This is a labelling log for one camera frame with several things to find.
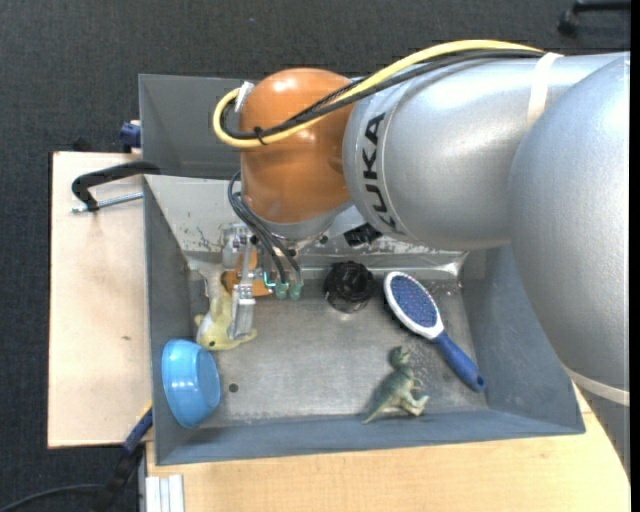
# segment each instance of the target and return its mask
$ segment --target hairbrush handle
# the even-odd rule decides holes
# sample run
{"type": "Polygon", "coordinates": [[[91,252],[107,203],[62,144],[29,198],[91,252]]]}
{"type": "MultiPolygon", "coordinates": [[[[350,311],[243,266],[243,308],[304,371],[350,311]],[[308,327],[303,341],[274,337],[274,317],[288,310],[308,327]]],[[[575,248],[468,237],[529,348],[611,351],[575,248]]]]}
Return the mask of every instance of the hairbrush handle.
{"type": "Polygon", "coordinates": [[[440,347],[445,360],[462,382],[477,393],[484,391],[486,383],[480,375],[480,370],[469,356],[451,341],[445,331],[432,338],[431,341],[440,347]]]}

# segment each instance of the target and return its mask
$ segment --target blue plastic bowl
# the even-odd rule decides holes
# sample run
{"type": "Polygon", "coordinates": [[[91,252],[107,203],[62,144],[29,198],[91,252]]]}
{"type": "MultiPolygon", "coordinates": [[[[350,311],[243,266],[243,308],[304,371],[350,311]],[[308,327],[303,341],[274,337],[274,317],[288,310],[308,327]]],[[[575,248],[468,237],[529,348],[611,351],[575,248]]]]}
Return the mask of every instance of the blue plastic bowl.
{"type": "Polygon", "coordinates": [[[220,403],[216,362],[192,341],[175,339],[165,345],[162,385],[173,416],[184,428],[197,426],[220,403]]]}

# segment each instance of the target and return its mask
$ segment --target gray floor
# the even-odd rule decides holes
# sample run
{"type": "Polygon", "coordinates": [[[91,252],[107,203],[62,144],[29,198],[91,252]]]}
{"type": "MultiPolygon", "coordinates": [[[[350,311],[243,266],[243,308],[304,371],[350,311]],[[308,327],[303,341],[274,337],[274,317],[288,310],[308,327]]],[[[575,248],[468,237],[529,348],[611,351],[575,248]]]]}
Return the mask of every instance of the gray floor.
{"type": "MultiPolygon", "coordinates": [[[[46,448],[49,152],[121,151],[138,73],[260,78],[293,66],[372,72],[411,51],[470,38],[563,53],[628,49],[630,14],[555,28],[566,0],[138,0],[0,2],[0,507],[51,487],[103,483],[114,447],[46,448]]],[[[115,509],[136,509],[135,484],[115,509]]],[[[86,509],[87,496],[24,510],[86,509]]]]}

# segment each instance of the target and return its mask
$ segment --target wooden table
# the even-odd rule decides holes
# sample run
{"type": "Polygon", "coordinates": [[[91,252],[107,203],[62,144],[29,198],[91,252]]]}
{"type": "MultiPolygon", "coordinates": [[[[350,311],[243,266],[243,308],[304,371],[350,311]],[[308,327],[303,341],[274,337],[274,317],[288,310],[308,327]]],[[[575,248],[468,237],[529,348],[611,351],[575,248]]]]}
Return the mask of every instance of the wooden table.
{"type": "MultiPolygon", "coordinates": [[[[53,160],[49,446],[119,443],[150,398],[142,204],[70,212],[82,173],[135,155],[53,160]]],[[[138,190],[126,180],[98,199],[138,190]]],[[[587,432],[411,449],[156,466],[184,476],[187,512],[626,511],[630,486],[589,405],[587,432]]]]}

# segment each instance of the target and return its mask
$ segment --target toy dinosaur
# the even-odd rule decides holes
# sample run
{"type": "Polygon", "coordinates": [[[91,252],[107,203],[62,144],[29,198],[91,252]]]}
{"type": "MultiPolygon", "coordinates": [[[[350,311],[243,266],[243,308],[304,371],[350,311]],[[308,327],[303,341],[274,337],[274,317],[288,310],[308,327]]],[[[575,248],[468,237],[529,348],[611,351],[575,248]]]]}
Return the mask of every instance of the toy dinosaur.
{"type": "Polygon", "coordinates": [[[403,352],[402,347],[396,347],[391,351],[389,360],[396,371],[382,381],[377,400],[363,424],[378,417],[387,407],[402,407],[415,416],[423,413],[429,397],[424,395],[416,400],[411,394],[412,390],[419,389],[415,383],[420,381],[406,364],[409,357],[409,352],[403,352]]]}

